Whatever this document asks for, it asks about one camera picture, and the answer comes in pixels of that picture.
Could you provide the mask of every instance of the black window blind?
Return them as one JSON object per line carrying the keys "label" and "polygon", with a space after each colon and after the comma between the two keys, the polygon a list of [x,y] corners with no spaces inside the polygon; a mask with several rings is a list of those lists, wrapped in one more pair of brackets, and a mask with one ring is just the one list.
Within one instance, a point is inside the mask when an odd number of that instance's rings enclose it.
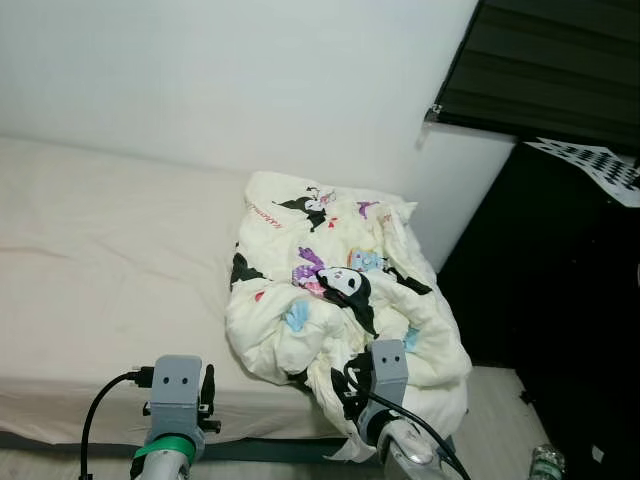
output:
{"label": "black window blind", "polygon": [[638,0],[480,0],[427,120],[640,149]]}

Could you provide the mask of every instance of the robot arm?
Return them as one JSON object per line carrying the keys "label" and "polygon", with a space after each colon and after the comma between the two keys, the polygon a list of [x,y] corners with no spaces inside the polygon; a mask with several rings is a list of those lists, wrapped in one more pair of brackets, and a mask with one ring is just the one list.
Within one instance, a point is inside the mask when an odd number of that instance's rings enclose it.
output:
{"label": "robot arm", "polygon": [[[143,408],[143,415],[151,415],[151,430],[145,446],[135,454],[131,480],[188,478],[190,466],[204,452],[204,430],[220,432],[220,422],[209,420],[215,396],[213,366],[207,366],[202,393],[198,395],[201,367],[202,361],[194,356],[166,355],[156,362],[151,400]],[[349,369],[356,374],[357,383],[351,379]],[[345,418],[354,421],[364,442],[376,447],[388,480],[448,478],[440,468],[438,453],[405,417],[434,436],[448,461],[457,464],[468,480],[437,433],[401,407],[408,369],[400,340],[372,342],[365,353],[345,365],[343,373],[332,370],[331,378]]]}
{"label": "robot arm", "polygon": [[[349,369],[356,374],[357,383],[350,378]],[[365,353],[347,362],[343,373],[333,370],[332,382],[345,418],[354,421],[365,443],[376,447],[388,480],[446,480],[437,452],[413,423],[399,415],[404,411],[400,406],[408,376],[402,342],[376,340]],[[444,443],[433,429],[428,431]]]}
{"label": "robot arm", "polygon": [[215,397],[214,369],[207,365],[198,395],[202,361],[187,355],[165,355],[156,362],[151,401],[143,415],[151,415],[145,446],[134,456],[132,480],[182,480],[204,452],[204,431],[220,432],[209,420]]}

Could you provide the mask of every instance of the white comforter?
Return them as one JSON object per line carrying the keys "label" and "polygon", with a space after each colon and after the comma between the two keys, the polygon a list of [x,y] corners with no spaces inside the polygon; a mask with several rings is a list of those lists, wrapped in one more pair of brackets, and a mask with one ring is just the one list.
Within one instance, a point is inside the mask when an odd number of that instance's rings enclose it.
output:
{"label": "white comforter", "polygon": [[348,437],[332,458],[359,461],[373,449],[344,419],[331,368],[342,371],[375,334],[402,339],[404,406],[441,435],[453,433],[471,364],[408,228],[415,204],[267,172],[253,175],[245,197],[227,308],[229,340],[245,366],[276,384],[306,371],[305,384]]}

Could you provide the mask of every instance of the white wall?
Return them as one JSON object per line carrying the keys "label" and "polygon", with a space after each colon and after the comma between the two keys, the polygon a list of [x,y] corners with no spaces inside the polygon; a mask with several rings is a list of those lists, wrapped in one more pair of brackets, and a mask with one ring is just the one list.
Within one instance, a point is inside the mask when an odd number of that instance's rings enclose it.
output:
{"label": "white wall", "polygon": [[474,5],[0,0],[0,134],[401,193],[439,268],[512,146],[421,139]]}

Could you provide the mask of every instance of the black cable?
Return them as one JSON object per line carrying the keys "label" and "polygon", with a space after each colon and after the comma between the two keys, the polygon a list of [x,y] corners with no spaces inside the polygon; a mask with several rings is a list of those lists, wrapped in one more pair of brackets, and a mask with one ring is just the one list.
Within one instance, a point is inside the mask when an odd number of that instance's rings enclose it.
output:
{"label": "black cable", "polygon": [[351,367],[351,362],[347,362],[343,369],[344,376],[347,379],[347,382],[349,382],[349,385],[355,388],[358,392],[369,397],[371,400],[378,402],[380,405],[384,405],[385,407],[395,412],[398,412],[399,414],[407,417],[409,420],[412,420],[413,422],[417,423],[422,428],[424,428],[429,433],[429,435],[431,435],[433,439],[436,442],[438,442],[438,445],[440,446],[440,448],[442,448],[442,450],[449,457],[449,460],[451,461],[451,463],[449,462],[447,463],[449,463],[460,474],[460,476],[464,480],[471,480],[471,477],[469,477],[469,474],[465,470],[460,460],[458,460],[458,457],[456,457],[456,454],[453,452],[453,450],[451,450],[449,445],[447,445],[447,442],[444,441],[444,439],[438,434],[438,432],[434,430],[434,428],[431,425],[429,425],[423,419],[418,417],[415,413],[410,412],[409,410],[402,408],[400,405],[397,405],[392,401],[387,400],[386,398],[383,398],[379,395],[376,395],[373,392],[367,391],[364,388],[362,388],[360,385],[358,385],[358,383],[353,378],[351,378],[351,375],[349,375],[349,367]]}
{"label": "black cable", "polygon": [[82,443],[80,445],[80,476],[78,477],[78,480],[92,480],[93,478],[93,475],[87,473],[87,451],[89,449],[89,429],[91,428],[91,421],[93,420],[93,415],[96,413],[100,400],[102,400],[107,392],[118,383],[123,380],[135,380],[137,375],[138,372],[128,372],[117,376],[107,383],[102,390],[100,390],[100,393],[96,395],[96,398],[93,399],[93,403],[89,407],[87,418],[84,420],[84,427],[82,429]]}
{"label": "black cable", "polygon": [[442,460],[444,463],[449,465],[454,470],[456,469],[456,466],[453,464],[453,462],[451,461],[451,459],[449,457],[442,457],[440,460]]}

